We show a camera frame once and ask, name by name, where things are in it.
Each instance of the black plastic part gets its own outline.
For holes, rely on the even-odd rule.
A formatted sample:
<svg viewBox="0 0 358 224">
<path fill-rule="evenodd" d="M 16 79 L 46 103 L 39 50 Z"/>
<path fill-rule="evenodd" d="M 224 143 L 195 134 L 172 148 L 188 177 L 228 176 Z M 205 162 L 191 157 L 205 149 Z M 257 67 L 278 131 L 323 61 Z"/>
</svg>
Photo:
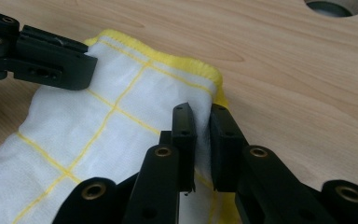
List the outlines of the black plastic part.
<svg viewBox="0 0 358 224">
<path fill-rule="evenodd" d="M 171 131 L 161 131 L 159 134 L 159 144 L 169 145 L 171 143 L 172 132 Z"/>
<path fill-rule="evenodd" d="M 193 111 L 188 103 L 176 106 L 172 112 L 171 144 L 179 152 L 179 183 L 180 190 L 190 192 L 195 190 L 194 163 L 197 133 Z"/>
<path fill-rule="evenodd" d="M 178 167 L 179 152 L 176 148 L 157 145 L 147 150 L 122 223 L 177 223 Z"/>
<path fill-rule="evenodd" d="M 313 194 L 265 147 L 242 151 L 237 207 L 243 222 L 336 223 Z"/>
<path fill-rule="evenodd" d="M 248 142 L 229 111 L 221 105 L 212 105 L 210 132 L 213 187 L 221 192 L 235 192 L 241 172 L 241 152 Z"/>
<path fill-rule="evenodd" d="M 339 223 L 358 223 L 358 185 L 344 180 L 324 183 L 322 203 Z"/>
<path fill-rule="evenodd" d="M 101 177 L 83 181 L 62 204 L 53 224 L 121 223 L 137 176 L 133 175 L 119 185 Z M 100 190 L 104 191 L 102 195 L 92 200 L 83 195 L 86 191 L 92 198 L 92 194 L 98 194 Z"/>
<path fill-rule="evenodd" d="M 86 89 L 97 59 L 77 41 L 25 25 L 0 14 L 0 79 L 14 78 L 72 91 Z"/>
<path fill-rule="evenodd" d="M 92 200 L 83 197 L 83 191 L 87 195 L 102 195 Z M 115 220 L 115 211 L 117 210 L 117 186 L 105 178 L 94 177 L 80 183 L 62 204 L 53 224 L 91 224 L 91 223 L 113 223 Z"/>
</svg>

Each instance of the yellow edge stitching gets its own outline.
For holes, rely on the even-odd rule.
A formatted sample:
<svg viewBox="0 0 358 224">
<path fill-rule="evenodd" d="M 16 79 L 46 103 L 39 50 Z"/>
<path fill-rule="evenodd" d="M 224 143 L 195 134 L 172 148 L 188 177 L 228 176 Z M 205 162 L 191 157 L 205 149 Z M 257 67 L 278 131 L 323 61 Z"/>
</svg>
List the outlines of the yellow edge stitching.
<svg viewBox="0 0 358 224">
<path fill-rule="evenodd" d="M 102 44 L 105 44 L 107 47 L 109 47 L 109 48 L 111 48 L 111 49 L 117 50 L 118 52 L 129 56 L 130 58 L 132 58 L 133 60 L 135 60 L 135 61 L 138 62 L 138 63 L 142 63 L 142 64 L 145 64 L 145 63 L 146 63 L 145 61 L 141 60 L 140 58 L 136 57 L 135 55 L 133 55 L 133 54 L 131 54 L 131 53 L 129 53 L 129 52 L 127 52 L 127 51 L 121 49 L 121 48 L 118 48 L 117 46 L 112 45 L 111 43 L 109 43 L 109 42 L 107 42 L 107 41 L 100 40 L 99 42 L 102 43 Z M 167 71 L 165 71 L 165 70 L 163 70 L 163 69 L 161 69 L 161 68 L 158 68 L 158 67 L 156 67 L 155 65 L 151 65 L 150 67 L 153 68 L 153 69 L 155 69 L 155 70 L 157 70 L 157 71 L 159 71 L 160 73 L 162 73 L 162 74 L 164 74 L 164 75 L 166 75 L 166 76 L 169 76 L 169 77 L 172 77 L 172 78 L 174 78 L 174 79 L 176 79 L 176 80 L 178 80 L 178 81 L 181 81 L 181 82 L 185 83 L 186 85 L 188 85 L 188 86 L 190 86 L 190 87 L 193 87 L 193 88 L 197 88 L 197 89 L 201 89 L 201 90 L 203 90 L 203 91 L 206 91 L 206 92 L 208 92 L 208 94 L 210 94 L 211 97 L 213 98 L 212 92 L 211 92 L 208 88 L 206 88 L 206 87 L 204 87 L 204 86 L 201 86 L 201 85 L 199 85 L 199 84 L 191 83 L 191 82 L 185 80 L 184 78 L 179 77 L 179 76 L 177 76 L 176 74 L 167 72 Z"/>
<path fill-rule="evenodd" d="M 104 30 L 98 34 L 98 36 L 86 40 L 85 43 L 89 46 L 93 45 L 97 43 L 98 39 L 102 36 L 108 36 L 131 49 L 135 49 L 141 52 L 143 55 L 153 59 L 156 62 L 165 63 L 169 67 L 177 68 L 193 75 L 210 79 L 216 85 L 216 87 L 222 85 L 222 76 L 213 66 L 210 66 L 209 64 L 204 63 L 198 59 L 190 57 L 178 57 L 157 51 L 142 43 L 138 39 L 135 39 L 129 35 L 125 35 L 119 31 Z"/>
</svg>

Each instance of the white towel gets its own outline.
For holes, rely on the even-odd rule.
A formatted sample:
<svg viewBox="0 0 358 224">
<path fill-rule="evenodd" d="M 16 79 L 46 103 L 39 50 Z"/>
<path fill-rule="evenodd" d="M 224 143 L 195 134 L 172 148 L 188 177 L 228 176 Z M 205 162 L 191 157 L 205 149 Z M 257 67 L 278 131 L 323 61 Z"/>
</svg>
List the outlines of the white towel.
<svg viewBox="0 0 358 224">
<path fill-rule="evenodd" d="M 29 115 L 0 146 L 0 223 L 51 223 L 81 181 L 137 173 L 172 109 L 189 102 L 198 132 L 197 192 L 181 195 L 180 223 L 238 223 L 231 194 L 213 192 L 208 120 L 227 105 L 208 64 L 151 49 L 113 30 L 87 41 L 98 64 L 88 89 L 41 87 Z"/>
</svg>

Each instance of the folded cloth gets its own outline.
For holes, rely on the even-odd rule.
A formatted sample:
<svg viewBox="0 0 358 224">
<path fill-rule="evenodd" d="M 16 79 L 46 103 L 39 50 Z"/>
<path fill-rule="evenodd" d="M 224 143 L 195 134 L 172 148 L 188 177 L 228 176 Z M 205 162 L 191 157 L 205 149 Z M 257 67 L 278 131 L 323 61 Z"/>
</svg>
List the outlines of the folded cloth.
<svg viewBox="0 0 358 224">
<path fill-rule="evenodd" d="M 238 223 L 232 195 L 213 191 L 210 178 L 210 108 L 227 105 L 219 72 L 113 30 L 86 43 L 98 58 L 89 88 L 41 87 L 26 121 L 0 146 L 0 223 L 51 223 L 81 181 L 120 183 L 137 173 L 182 103 L 193 109 L 198 141 L 197 191 L 181 195 L 180 223 Z"/>
</svg>

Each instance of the wood grain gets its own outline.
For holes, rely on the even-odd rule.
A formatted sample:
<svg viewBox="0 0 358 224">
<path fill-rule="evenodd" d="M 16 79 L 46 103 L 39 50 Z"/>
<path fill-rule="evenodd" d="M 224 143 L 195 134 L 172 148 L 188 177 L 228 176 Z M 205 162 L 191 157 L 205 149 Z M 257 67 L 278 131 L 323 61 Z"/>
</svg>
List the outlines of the wood grain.
<svg viewBox="0 0 358 224">
<path fill-rule="evenodd" d="M 273 149 L 305 184 L 358 184 L 358 15 L 329 18 L 302 0 L 1 0 L 22 24 L 82 41 L 113 28 L 224 76 L 249 142 Z M 0 144 L 37 85 L 0 81 Z"/>
</svg>

